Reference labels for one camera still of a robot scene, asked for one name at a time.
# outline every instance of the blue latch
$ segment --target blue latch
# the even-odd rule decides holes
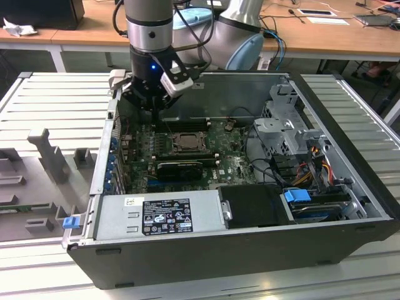
[[[287,202],[311,201],[306,189],[290,189],[284,195]]]
[[[64,229],[78,229],[79,221],[81,217],[66,217],[64,218],[64,222],[62,223],[62,228]]]

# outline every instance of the robotic arm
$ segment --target robotic arm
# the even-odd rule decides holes
[[[150,111],[154,123],[159,112],[170,108],[199,77],[199,69],[189,66],[206,63],[204,53],[220,68],[249,69],[263,46],[258,21],[263,0],[231,0],[216,22],[208,9],[185,9],[174,15],[174,4],[173,0],[124,0],[132,78],[122,95]]]

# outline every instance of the yellow wire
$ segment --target yellow wire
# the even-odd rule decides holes
[[[295,181],[293,183],[293,185],[298,185],[300,183],[303,183],[304,181],[306,181],[307,179],[309,179],[311,177],[311,172],[308,172],[305,176],[303,176],[302,178],[300,178],[299,180]]]

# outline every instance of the black cable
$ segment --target black cable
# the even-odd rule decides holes
[[[180,10],[178,9],[178,7],[176,6],[176,4],[174,4],[175,7],[175,11],[176,13],[179,15],[179,17],[182,19],[182,22],[185,24],[185,26],[189,29],[189,31],[191,32],[191,34],[193,35],[193,37],[196,39],[196,41],[201,44],[201,41],[199,39],[199,37],[196,35],[196,33],[194,32],[194,30],[192,29],[192,27],[189,25],[189,23],[185,20],[185,18],[182,16],[182,13],[180,12]],[[204,72],[212,63],[213,58],[211,57],[210,53],[208,52],[208,50],[206,49],[206,47],[201,46],[201,48],[204,50],[204,52],[207,54],[209,61],[201,68],[199,68],[200,73]]]
[[[114,9],[114,12],[112,13],[112,26],[114,27],[115,31],[120,35],[123,36],[125,35],[125,32],[122,30],[119,30],[118,25],[117,25],[117,13],[119,11],[119,8],[123,4],[124,0],[119,0],[117,3],[117,6]]]
[[[231,118],[233,113],[237,111],[238,109],[243,109],[244,111],[247,111],[254,119],[257,119],[257,117],[246,107],[244,106],[236,106],[232,111],[227,115],[228,118]]]
[[[190,1],[192,1],[192,0],[174,1],[174,5],[182,5],[182,4],[189,3]]]
[[[211,13],[212,13],[212,16],[211,16],[211,31],[210,31],[210,34],[209,34],[208,38],[207,38],[205,41],[200,42],[199,44],[188,45],[188,46],[181,46],[181,47],[174,48],[175,52],[186,51],[186,50],[192,50],[192,49],[200,48],[200,47],[204,46],[205,44],[207,44],[207,43],[211,40],[211,38],[212,38],[213,35],[214,35],[214,23],[215,23],[215,22],[214,22],[214,19],[215,19],[215,11],[214,11],[214,2],[213,2],[213,1],[214,1],[214,0],[210,0],[210,2],[211,2]]]
[[[246,139],[245,139],[244,144],[243,144],[244,156],[245,156],[246,160],[250,162],[250,164],[253,166],[254,169],[256,169],[257,171],[259,171],[259,172],[261,172],[261,173],[263,173],[263,174],[265,174],[265,175],[271,177],[272,179],[276,180],[276,178],[275,178],[273,175],[269,174],[269,173],[266,172],[266,171],[263,171],[261,168],[255,166],[255,165],[253,164],[255,161],[260,161],[260,160],[261,160],[261,161],[265,161],[265,162],[267,163],[267,162],[268,162],[268,159],[267,159],[267,158],[257,158],[257,159],[254,159],[253,161],[250,161],[250,159],[249,159],[247,147],[248,147],[248,140],[249,140],[250,132],[251,132],[253,129],[255,129],[255,128],[254,128],[254,124],[250,127],[249,131],[247,132]],[[259,138],[259,140],[261,141],[262,145],[264,146],[264,148],[266,148],[265,144],[263,143],[263,140],[261,140],[261,138],[259,137],[257,131],[256,131],[256,134],[257,134],[257,137]]]
[[[271,17],[271,18],[308,18],[309,16],[261,16],[262,18],[267,18],[267,17]],[[354,19],[354,17],[320,17],[318,16],[318,18],[320,19],[337,19],[337,20],[350,20],[350,19]]]
[[[296,18],[298,18],[300,20],[300,22],[302,22],[303,24],[305,24],[306,22],[304,22],[298,15],[296,15],[296,13],[293,11],[293,9],[288,9],[287,11],[289,11],[289,14],[292,14],[293,16],[295,16]]]
[[[285,55],[286,55],[286,51],[287,51],[286,42],[285,42],[285,40],[284,40],[283,38],[281,38],[281,37],[279,36],[278,27],[277,27],[277,25],[276,25],[275,17],[274,17],[274,16],[260,16],[261,22],[265,25],[266,28],[268,28],[267,24],[264,22],[264,19],[265,19],[265,18],[271,18],[272,21],[274,22],[274,30],[275,30],[276,36],[277,36],[277,38],[278,38],[278,40],[277,40],[277,51],[276,51],[275,55],[273,56],[273,58],[271,59],[270,64],[272,64],[272,63],[275,61],[275,59],[276,59],[277,56],[278,56],[278,53],[279,53],[280,50],[281,50],[281,43],[279,42],[279,40],[280,40],[280,41],[283,43],[283,45],[284,45],[284,47],[283,47],[283,51],[284,51],[284,52],[283,52],[283,55],[282,55],[282,59],[280,60],[279,64],[276,66],[276,69],[279,69],[279,67],[281,66],[281,63],[283,62],[283,59],[284,59],[284,57],[285,57]]]
[[[264,26],[265,26],[265,29],[266,30],[269,30],[269,28],[268,28],[268,25],[265,23],[265,21],[264,21],[264,19],[263,18],[259,18],[260,19],[260,21],[264,24]],[[277,34],[277,36],[278,36],[278,32],[276,31],[276,23],[274,22],[274,25],[275,25],[275,33]],[[277,50],[276,50],[276,53],[275,53],[275,55],[274,55],[274,57],[271,59],[271,61],[269,62],[270,64],[272,64],[274,61],[275,61],[275,59],[276,59],[276,57],[278,56],[278,53],[280,52],[280,50],[281,50],[281,43],[279,42],[279,41],[276,41],[277,42]]]

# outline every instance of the warning label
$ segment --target warning label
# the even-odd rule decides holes
[[[189,199],[143,201],[145,236],[193,232]]]

